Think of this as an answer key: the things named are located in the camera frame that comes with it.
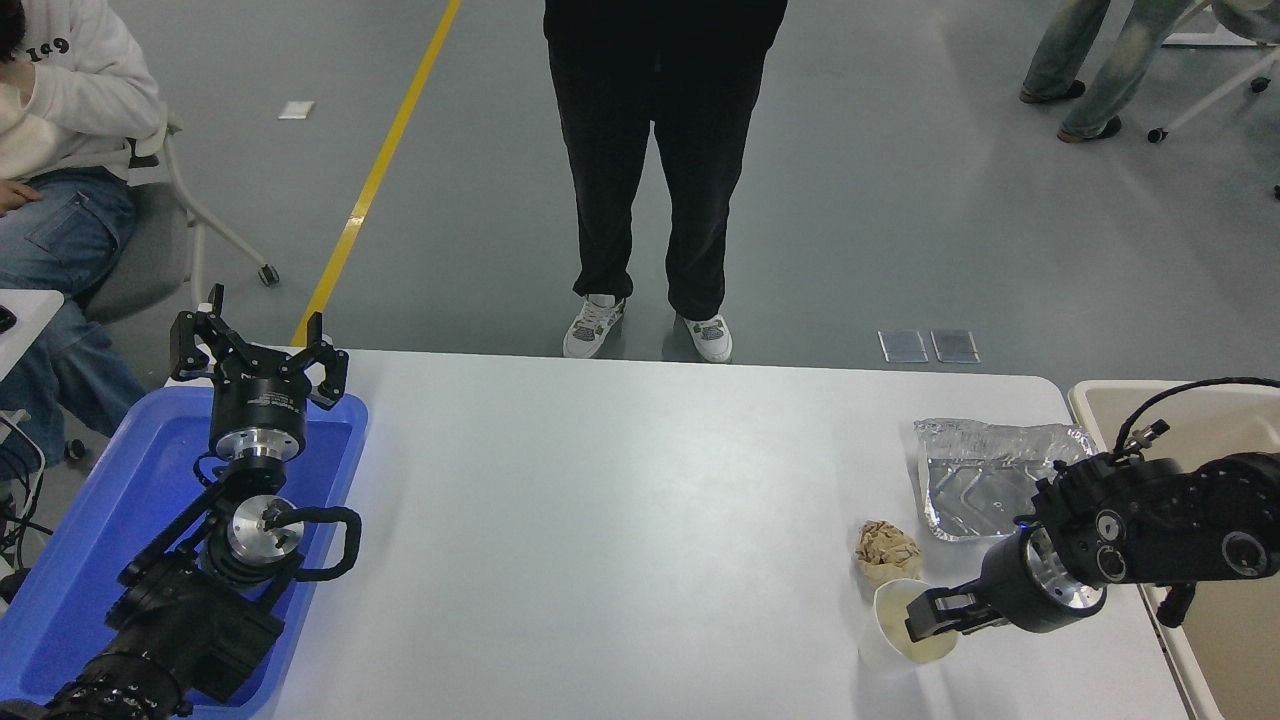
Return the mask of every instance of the cable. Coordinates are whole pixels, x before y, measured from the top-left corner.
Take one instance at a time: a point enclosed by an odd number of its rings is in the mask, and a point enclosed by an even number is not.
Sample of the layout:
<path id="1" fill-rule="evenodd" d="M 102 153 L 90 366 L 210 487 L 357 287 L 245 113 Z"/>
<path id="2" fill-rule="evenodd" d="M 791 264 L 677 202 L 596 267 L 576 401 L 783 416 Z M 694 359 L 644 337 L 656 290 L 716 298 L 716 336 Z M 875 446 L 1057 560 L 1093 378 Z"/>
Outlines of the cable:
<path id="1" fill-rule="evenodd" d="M 23 528 L 36 530 L 37 533 L 45 533 L 46 536 L 52 536 L 54 530 L 41 525 L 40 523 L 32 523 L 31 520 L 23 520 L 22 518 L 14 518 L 8 512 L 0 512 L 0 520 L 5 523 L 13 523 L 15 525 L 22 525 Z"/>
<path id="2" fill-rule="evenodd" d="M 23 457 L 18 455 L 13 448 L 0 445 L 0 451 L 3 451 L 3 454 L 0 454 L 0 460 L 4 460 L 5 465 L 8 465 L 10 470 L 15 469 L 13 462 L 9 461 L 9 459 L 12 457 L 19 465 L 22 465 L 23 471 L 26 473 L 24 475 L 18 475 L 17 478 L 18 483 L 22 486 L 23 493 L 26 493 L 24 495 L 26 500 L 23 502 L 23 512 L 18 514 L 15 519 L 29 521 L 32 518 L 36 516 L 36 507 L 40 503 L 40 488 L 42 486 L 40 483 L 36 483 L 36 487 L 32 488 L 29 480 L 31 468 L 27 466 L 27 461 L 23 460 Z M 0 548 L 8 550 L 13 547 L 15 553 L 20 553 L 23 550 L 24 538 L 26 538 L 26 528 L 23 527 L 14 528 L 12 532 L 6 533 L 3 538 L 0 538 Z M 20 562 L 18 562 L 17 559 L 14 564 L 20 565 Z"/>
<path id="3" fill-rule="evenodd" d="M 1161 400 L 1165 400 L 1166 397 L 1178 395 L 1180 392 L 1196 389 L 1198 387 L 1231 386 L 1231 384 L 1266 386 L 1266 387 L 1280 388 L 1280 382 L 1267 378 L 1216 378 L 1212 380 L 1197 380 L 1194 383 L 1187 383 L 1171 387 L 1164 392 L 1153 395 L 1149 400 L 1147 400 L 1147 402 L 1143 402 L 1137 410 L 1134 410 L 1133 415 L 1129 415 L 1129 418 L 1120 425 L 1120 432 L 1116 434 L 1116 442 L 1115 445 L 1111 446 L 1111 451 L 1116 454 L 1120 452 L 1120 448 L 1124 447 L 1125 441 L 1129 439 L 1129 433 L 1133 430 L 1133 425 L 1134 423 L 1138 421 L 1138 418 L 1142 416 L 1143 413 L 1149 410 L 1152 405 L 1160 402 Z"/>
<path id="4" fill-rule="evenodd" d="M 3 460 L 9 470 L 14 473 L 14 479 L 18 480 L 19 486 L 22 486 L 23 507 L 26 507 L 26 498 L 31 496 L 31 466 L 27 465 L 27 461 L 22 457 L 22 455 L 18 455 L 12 447 L 0 445 L 0 454 L 3 454 L 0 455 L 0 460 Z M 18 462 L 18 465 L 22 465 L 22 473 L 18 473 L 17 466 L 13 464 L 14 461 Z"/>
<path id="5" fill-rule="evenodd" d="M 27 445 L 31 446 L 31 448 L 36 452 L 36 457 L 40 460 L 36 468 L 36 479 L 32 480 L 32 491 L 27 495 L 27 506 L 23 507 L 22 510 L 23 518 L 31 518 L 31 512 L 35 511 L 35 505 L 32 498 L 40 496 L 40 483 L 45 478 L 45 451 L 40 450 L 40 446 L 36 445 L 36 441 L 31 439 L 31 436 L 28 436 L 22 428 L 10 421 L 9 418 L 5 418 L 3 413 L 0 413 L 0 423 L 4 423 L 5 425 L 9 427 L 10 430 L 17 433 L 18 437 L 27 441 Z"/>
<path id="6" fill-rule="evenodd" d="M 214 480 L 210 480 L 207 477 L 205 477 L 205 471 L 200 468 L 200 461 L 205 460 L 206 457 L 218 457 L 218 456 L 214 452 L 205 452 L 200 457 L 196 457 L 196 461 L 191 464 L 191 471 L 195 473 L 196 479 L 200 480 L 200 484 L 207 488 L 209 486 L 214 484 Z M 214 468 L 214 474 L 215 475 L 221 474 L 224 468 L 225 465 Z"/>

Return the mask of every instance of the black pants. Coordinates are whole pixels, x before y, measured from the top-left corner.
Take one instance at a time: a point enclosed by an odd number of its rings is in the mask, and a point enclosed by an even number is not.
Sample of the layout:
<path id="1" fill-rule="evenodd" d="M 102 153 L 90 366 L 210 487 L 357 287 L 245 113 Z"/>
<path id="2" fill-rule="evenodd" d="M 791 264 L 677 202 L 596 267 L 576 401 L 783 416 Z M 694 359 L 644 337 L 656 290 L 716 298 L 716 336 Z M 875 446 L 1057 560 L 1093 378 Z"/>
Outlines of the black pants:
<path id="1" fill-rule="evenodd" d="M 742 173 L 763 59 L 741 67 L 618 68 L 550 51 L 552 81 L 577 195 L 579 295 L 632 292 L 631 204 L 649 123 L 671 191 L 667 299 L 705 320 L 724 300 L 728 201 Z"/>

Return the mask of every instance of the white table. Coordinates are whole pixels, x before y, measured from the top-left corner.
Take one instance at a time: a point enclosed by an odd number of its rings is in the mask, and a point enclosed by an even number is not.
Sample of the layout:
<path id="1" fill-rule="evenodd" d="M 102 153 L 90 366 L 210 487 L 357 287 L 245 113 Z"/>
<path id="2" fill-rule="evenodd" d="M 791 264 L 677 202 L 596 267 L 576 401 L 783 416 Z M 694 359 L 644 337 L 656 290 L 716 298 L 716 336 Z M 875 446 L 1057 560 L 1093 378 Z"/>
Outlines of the white table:
<path id="1" fill-rule="evenodd" d="M 936 584 L 987 547 L 919 520 L 911 421 L 1069 421 L 1047 380 L 355 351 L 348 391 L 360 561 L 260 717 L 1184 716 L 1132 587 L 905 678 L 859 664 L 864 520 L 914 534 Z"/>
<path id="2" fill-rule="evenodd" d="M 12 310 L 18 318 L 18 324 L 0 334 L 0 379 L 4 379 L 22 354 L 36 341 L 40 331 L 45 329 L 63 306 L 63 293 L 52 290 L 0 288 L 0 305 Z"/>

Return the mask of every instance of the chair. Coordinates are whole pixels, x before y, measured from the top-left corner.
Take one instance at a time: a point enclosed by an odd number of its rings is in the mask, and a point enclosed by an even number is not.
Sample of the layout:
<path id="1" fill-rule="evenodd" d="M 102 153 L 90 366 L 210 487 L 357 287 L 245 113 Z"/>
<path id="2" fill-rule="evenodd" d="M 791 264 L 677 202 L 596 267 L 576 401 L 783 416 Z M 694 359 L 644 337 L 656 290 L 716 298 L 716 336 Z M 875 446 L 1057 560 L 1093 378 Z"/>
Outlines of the chair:
<path id="1" fill-rule="evenodd" d="M 137 211 L 133 236 L 106 278 L 76 299 L 84 307 L 84 316 L 99 323 L 145 310 L 170 296 L 187 279 L 191 281 L 192 306 L 204 302 L 206 228 L 248 255 L 257 264 L 262 284 L 271 287 L 280 282 L 275 268 L 257 250 L 192 197 L 182 179 L 172 140 L 182 123 L 168 106 L 163 113 L 166 118 L 163 128 L 151 137 L 131 141 L 129 168 L 157 167 L 163 156 L 169 181 L 129 188 Z M 187 229 L 193 237 L 189 245 L 180 242 Z"/>
<path id="2" fill-rule="evenodd" d="M 1260 46 L 1280 44 L 1280 0 L 1211 0 L 1213 17 L 1222 27 L 1233 33 L 1257 42 Z M 1193 14 L 1203 8 L 1201 4 L 1193 9 Z M 1268 53 L 1265 58 L 1248 68 L 1240 70 L 1231 79 L 1220 85 L 1216 90 L 1206 95 L 1199 102 L 1192 105 L 1185 113 L 1174 119 L 1167 126 L 1153 128 L 1147 133 L 1148 142 L 1161 142 L 1169 133 L 1180 128 L 1188 120 L 1198 115 L 1206 108 L 1217 102 L 1228 92 L 1249 81 L 1249 90 L 1256 95 L 1271 85 L 1271 78 L 1260 76 L 1267 68 L 1272 68 L 1280 61 L 1280 49 Z"/>

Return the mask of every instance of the white paper cup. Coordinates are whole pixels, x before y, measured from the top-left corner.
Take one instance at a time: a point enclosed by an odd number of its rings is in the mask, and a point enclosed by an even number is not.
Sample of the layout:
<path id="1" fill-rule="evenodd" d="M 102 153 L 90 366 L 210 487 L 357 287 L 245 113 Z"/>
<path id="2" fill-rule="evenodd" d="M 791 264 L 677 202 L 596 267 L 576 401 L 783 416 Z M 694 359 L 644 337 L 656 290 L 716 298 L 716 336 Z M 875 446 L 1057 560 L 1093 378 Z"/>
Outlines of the white paper cup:
<path id="1" fill-rule="evenodd" d="M 959 633 L 947 632 L 913 643 L 906 634 L 906 606 L 929 589 L 929 583 L 902 578 L 876 589 L 872 612 L 858 634 L 858 655 L 868 669 L 882 675 L 902 675 L 951 652 Z"/>

